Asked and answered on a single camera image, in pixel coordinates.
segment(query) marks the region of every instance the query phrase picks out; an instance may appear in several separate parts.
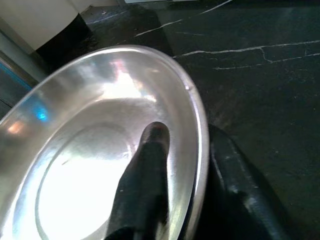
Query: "black marble countertop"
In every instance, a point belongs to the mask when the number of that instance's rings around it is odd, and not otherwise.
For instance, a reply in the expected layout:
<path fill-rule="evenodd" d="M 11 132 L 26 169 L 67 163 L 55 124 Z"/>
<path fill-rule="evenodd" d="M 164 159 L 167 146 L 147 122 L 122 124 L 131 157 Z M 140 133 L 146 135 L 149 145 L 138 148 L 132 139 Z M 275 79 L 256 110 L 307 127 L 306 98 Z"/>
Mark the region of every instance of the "black marble countertop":
<path fill-rule="evenodd" d="M 65 62 L 122 44 L 172 56 L 195 82 L 208 122 L 266 176 L 304 239 L 320 239 L 320 4 L 151 2 L 82 17 L 93 35 Z"/>

